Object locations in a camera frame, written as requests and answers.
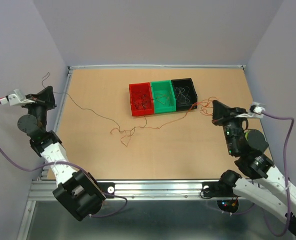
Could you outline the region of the red plastic bin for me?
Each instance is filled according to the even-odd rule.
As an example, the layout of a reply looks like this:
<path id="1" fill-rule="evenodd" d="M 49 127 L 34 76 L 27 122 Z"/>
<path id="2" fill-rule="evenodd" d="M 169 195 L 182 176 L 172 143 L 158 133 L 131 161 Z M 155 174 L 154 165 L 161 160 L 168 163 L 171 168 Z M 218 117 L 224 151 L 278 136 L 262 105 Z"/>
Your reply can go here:
<path id="1" fill-rule="evenodd" d="M 154 104 L 149 82 L 129 84 L 131 114 L 133 117 L 154 114 Z"/>

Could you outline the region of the black plastic bin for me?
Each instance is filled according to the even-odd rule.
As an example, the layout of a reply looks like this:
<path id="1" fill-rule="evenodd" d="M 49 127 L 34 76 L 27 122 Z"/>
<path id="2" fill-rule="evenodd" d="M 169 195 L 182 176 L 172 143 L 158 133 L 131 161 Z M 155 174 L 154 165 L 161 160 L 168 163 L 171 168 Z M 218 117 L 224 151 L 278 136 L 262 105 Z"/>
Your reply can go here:
<path id="1" fill-rule="evenodd" d="M 173 79 L 171 83 L 177 112 L 187 111 L 194 103 L 198 102 L 192 78 Z"/>

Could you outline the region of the green plastic bin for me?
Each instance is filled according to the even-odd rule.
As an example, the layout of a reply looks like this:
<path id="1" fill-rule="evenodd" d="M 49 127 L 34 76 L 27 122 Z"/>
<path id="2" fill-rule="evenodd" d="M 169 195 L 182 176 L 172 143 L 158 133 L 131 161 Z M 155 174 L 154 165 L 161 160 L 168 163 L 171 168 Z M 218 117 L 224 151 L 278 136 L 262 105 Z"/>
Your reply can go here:
<path id="1" fill-rule="evenodd" d="M 171 80 L 152 81 L 150 83 L 155 114 L 176 111 L 175 95 Z"/>

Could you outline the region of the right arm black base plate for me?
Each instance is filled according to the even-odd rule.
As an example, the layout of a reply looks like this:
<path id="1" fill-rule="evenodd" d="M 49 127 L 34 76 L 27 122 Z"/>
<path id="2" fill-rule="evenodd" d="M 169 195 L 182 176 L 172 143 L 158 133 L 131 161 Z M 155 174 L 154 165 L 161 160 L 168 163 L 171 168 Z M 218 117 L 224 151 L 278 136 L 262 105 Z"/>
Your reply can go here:
<path id="1" fill-rule="evenodd" d="M 212 199 L 212 198 L 232 198 L 237 197 L 233 193 L 232 187 L 222 183 L 220 181 L 207 181 L 202 185 L 200 191 L 200 197 L 202 199 Z"/>

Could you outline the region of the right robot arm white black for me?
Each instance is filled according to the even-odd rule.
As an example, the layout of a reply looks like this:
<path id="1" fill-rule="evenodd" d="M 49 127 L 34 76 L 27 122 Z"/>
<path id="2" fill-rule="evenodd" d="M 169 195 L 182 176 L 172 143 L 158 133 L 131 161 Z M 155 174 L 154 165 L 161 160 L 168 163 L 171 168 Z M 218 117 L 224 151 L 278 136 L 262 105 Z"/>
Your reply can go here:
<path id="1" fill-rule="evenodd" d="M 265 155 L 269 144 L 264 134 L 243 127 L 248 125 L 248 119 L 278 117 L 268 114 L 257 102 L 249 110 L 229 107 L 218 100 L 212 102 L 212 107 L 212 123 L 223 128 L 228 153 L 237 159 L 235 165 L 241 171 L 225 171 L 218 181 L 219 192 L 245 198 L 274 215 L 285 224 L 280 237 L 287 231 L 296 236 L 296 186 L 288 171 L 281 172 Z"/>

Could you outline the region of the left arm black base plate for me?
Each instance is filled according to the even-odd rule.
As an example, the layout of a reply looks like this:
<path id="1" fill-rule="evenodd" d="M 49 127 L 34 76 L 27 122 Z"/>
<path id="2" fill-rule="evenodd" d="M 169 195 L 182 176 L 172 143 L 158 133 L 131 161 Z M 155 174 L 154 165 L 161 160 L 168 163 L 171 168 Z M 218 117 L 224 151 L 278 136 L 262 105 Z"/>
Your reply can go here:
<path id="1" fill-rule="evenodd" d="M 100 190 L 105 194 L 106 198 L 113 199 L 115 197 L 115 183 L 114 182 L 97 182 Z"/>

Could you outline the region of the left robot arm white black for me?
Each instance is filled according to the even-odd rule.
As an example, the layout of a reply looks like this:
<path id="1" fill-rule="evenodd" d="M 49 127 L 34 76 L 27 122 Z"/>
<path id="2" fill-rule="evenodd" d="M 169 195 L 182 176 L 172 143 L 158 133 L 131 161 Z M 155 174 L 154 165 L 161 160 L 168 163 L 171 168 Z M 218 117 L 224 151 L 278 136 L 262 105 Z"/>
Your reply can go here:
<path id="1" fill-rule="evenodd" d="M 90 173 L 68 161 L 60 138 L 46 129 L 47 112 L 56 107 L 52 86 L 37 94 L 17 94 L 18 104 L 28 110 L 17 126 L 30 138 L 35 153 L 50 165 L 57 184 L 55 199 L 78 221 L 96 214 L 106 199 L 98 183 Z"/>

